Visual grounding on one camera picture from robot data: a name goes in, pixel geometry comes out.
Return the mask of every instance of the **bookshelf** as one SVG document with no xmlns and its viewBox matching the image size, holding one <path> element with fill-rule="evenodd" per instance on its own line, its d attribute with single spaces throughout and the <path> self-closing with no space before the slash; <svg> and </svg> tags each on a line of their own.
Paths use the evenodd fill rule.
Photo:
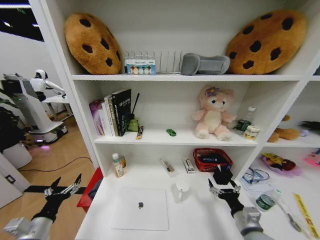
<svg viewBox="0 0 320 240">
<path fill-rule="evenodd" d="M 138 0 L 130 7 L 124 0 L 30 0 L 30 3 L 89 154 L 95 167 L 101 167 L 106 177 L 103 183 L 108 186 L 114 182 L 108 180 L 113 171 L 113 152 L 125 155 L 128 164 L 151 169 L 153 165 L 144 163 L 156 163 L 163 155 L 177 164 L 182 157 L 192 158 L 195 148 L 221 148 L 233 160 L 231 170 L 238 181 L 266 147 L 282 155 L 290 154 L 294 149 L 311 151 L 320 147 L 320 136 L 314 133 L 294 141 L 267 142 L 278 125 L 290 128 L 303 120 L 320 121 L 320 78 L 314 75 L 320 65 L 320 1 L 163 0 L 154 5 L 147 0 Z M 307 18 L 307 32 L 295 56 L 267 75 L 89 75 L 71 56 L 64 36 L 66 18 L 75 12 L 87 12 L 107 24 L 123 52 L 177 50 L 215 56 L 224 53 L 229 40 L 244 24 L 268 11 L 282 8 L 303 12 Z M 133 18 L 133 13 L 141 14 Z M 247 141 L 234 133 L 229 142 L 218 141 L 213 136 L 209 139 L 194 136 L 196 123 L 191 114 L 199 109 L 198 94 L 207 84 L 234 90 L 235 101 L 229 110 L 233 114 L 241 115 L 251 105 L 256 107 L 253 123 L 260 128 L 260 133 L 255 141 Z M 135 115 L 139 117 L 140 125 L 145 126 L 141 140 L 136 140 L 133 132 L 127 132 L 123 137 L 98 136 L 96 133 L 89 103 L 121 88 L 132 89 L 131 99 L 140 93 Z M 292 120 L 283 125 L 281 120 L 286 113 Z M 177 136 L 170 137 L 166 128 L 174 129 Z M 308 174 L 309 169 L 304 165 L 302 168 Z M 136 175 L 130 176 L 134 181 Z M 309 201 L 307 193 L 304 198 Z M 270 234 L 283 239 L 272 231 Z"/>
</svg>

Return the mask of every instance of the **pen holder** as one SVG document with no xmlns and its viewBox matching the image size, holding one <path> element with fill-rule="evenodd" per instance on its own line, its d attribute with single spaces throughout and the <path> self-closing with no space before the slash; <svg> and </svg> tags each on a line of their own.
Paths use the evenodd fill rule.
<svg viewBox="0 0 320 240">
<path fill-rule="evenodd" d="M 229 169 L 221 168 L 221 171 L 217 167 L 213 172 L 213 178 L 218 185 L 227 185 L 233 174 Z"/>
</svg>

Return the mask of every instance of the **gray eyeglass case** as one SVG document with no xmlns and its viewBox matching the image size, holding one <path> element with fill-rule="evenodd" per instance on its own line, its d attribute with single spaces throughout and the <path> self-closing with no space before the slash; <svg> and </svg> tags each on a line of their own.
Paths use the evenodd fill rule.
<svg viewBox="0 0 320 240">
<path fill-rule="evenodd" d="M 230 58 L 227 56 L 200 56 L 194 53 L 187 53 L 183 56 L 181 74 L 194 75 L 221 75 L 230 66 Z"/>
</svg>

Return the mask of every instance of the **white cup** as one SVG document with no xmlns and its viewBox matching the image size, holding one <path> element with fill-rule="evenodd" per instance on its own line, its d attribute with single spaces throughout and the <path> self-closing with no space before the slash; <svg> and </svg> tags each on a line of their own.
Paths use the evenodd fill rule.
<svg viewBox="0 0 320 240">
<path fill-rule="evenodd" d="M 190 190 L 189 184 L 182 179 L 176 181 L 173 185 L 173 194 L 176 202 L 180 203 L 187 199 L 188 191 Z"/>
</svg>

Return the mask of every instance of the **wooden floor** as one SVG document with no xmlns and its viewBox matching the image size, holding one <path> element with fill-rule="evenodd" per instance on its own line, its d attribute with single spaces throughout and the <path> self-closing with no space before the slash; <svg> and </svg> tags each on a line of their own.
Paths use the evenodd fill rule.
<svg viewBox="0 0 320 240">
<path fill-rule="evenodd" d="M 49 146 L 30 149 L 29 152 L 33 156 L 33 160 L 21 169 L 53 170 L 77 157 L 89 157 L 74 117 L 67 119 L 65 124 L 68 133 Z M 78 174 L 82 173 L 80 185 L 86 187 L 94 173 L 94 167 L 88 159 L 83 158 L 53 172 L 23 171 L 21 173 L 32 185 L 51 185 L 61 176 L 59 186 L 71 185 Z M 50 240 L 75 239 L 85 217 L 85 211 L 76 207 L 80 197 L 81 195 L 74 194 L 62 203 L 51 227 Z M 41 210 L 45 202 L 42 193 L 24 193 L 23 196 L 0 209 L 0 229 L 2 230 L 12 218 L 26 217 L 30 220 Z M 1 231 L 0 239 L 13 240 L 15 238 Z"/>
</svg>

